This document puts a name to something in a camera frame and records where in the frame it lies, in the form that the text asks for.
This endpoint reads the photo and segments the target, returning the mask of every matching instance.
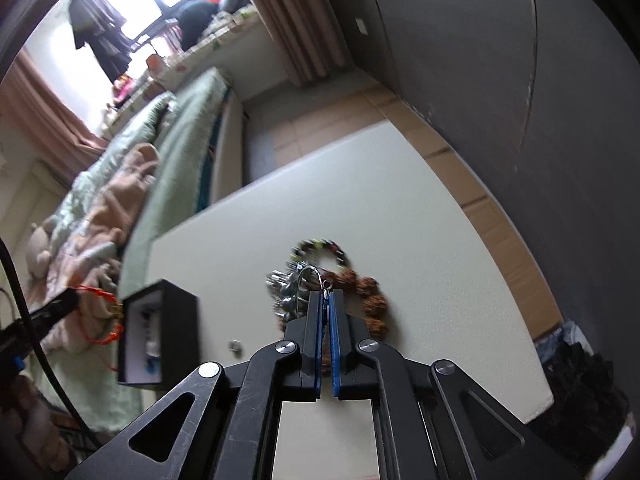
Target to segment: beaded keyring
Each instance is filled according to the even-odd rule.
[[[357,294],[362,298],[362,312],[365,323],[373,338],[383,340],[388,332],[386,323],[380,319],[384,316],[388,304],[380,293],[378,282],[373,278],[358,278],[351,269],[349,259],[344,251],[332,240],[302,240],[291,249],[287,262],[289,272],[274,270],[267,275],[267,288],[274,298],[273,311],[284,330],[287,323],[306,314],[308,295],[311,290],[319,290],[320,284],[314,275],[303,274],[308,265],[318,266],[321,251],[328,251],[335,259],[339,272],[319,268],[322,280],[333,283],[334,288],[341,288],[345,295]]]

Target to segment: black box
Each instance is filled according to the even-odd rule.
[[[170,390],[200,365],[198,298],[160,280],[122,302],[118,382]]]

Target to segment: pink blanket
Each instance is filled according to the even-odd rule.
[[[87,285],[115,292],[120,274],[118,255],[155,181],[157,166],[158,152],[151,144],[138,144],[127,154],[52,261],[45,302],[68,286]],[[45,351],[60,347],[80,351],[90,344],[82,327],[89,337],[99,338],[110,326],[111,314],[102,298],[90,292],[81,292],[80,297],[81,316],[76,311],[57,323],[42,341]]]

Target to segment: curtain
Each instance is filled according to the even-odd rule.
[[[252,0],[278,47],[289,78],[304,86],[349,63],[328,0]]]
[[[38,156],[68,183],[95,162],[109,143],[92,134],[60,101],[24,51],[0,84],[0,114],[24,133]]]

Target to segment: hanging clothes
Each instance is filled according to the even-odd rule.
[[[133,43],[121,30],[127,20],[107,0],[71,0],[69,20],[76,50],[89,44],[112,83],[127,71]]]

